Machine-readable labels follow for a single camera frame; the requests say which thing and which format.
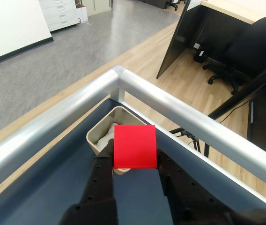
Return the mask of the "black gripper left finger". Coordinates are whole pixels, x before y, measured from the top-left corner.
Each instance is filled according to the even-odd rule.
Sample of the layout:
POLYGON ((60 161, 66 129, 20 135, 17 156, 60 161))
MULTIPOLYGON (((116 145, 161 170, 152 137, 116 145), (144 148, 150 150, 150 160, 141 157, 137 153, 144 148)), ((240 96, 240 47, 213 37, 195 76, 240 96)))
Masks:
POLYGON ((60 225, 117 225, 118 210, 113 188, 114 140, 95 157, 80 201, 71 205, 60 225))

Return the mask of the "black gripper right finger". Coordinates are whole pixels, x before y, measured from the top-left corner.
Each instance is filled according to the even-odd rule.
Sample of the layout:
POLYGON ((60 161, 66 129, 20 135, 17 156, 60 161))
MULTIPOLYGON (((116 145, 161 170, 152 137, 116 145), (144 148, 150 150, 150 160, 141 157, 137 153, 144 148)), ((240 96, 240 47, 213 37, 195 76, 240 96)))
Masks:
POLYGON ((219 201, 160 148, 157 170, 175 225, 238 225, 232 209, 219 201))

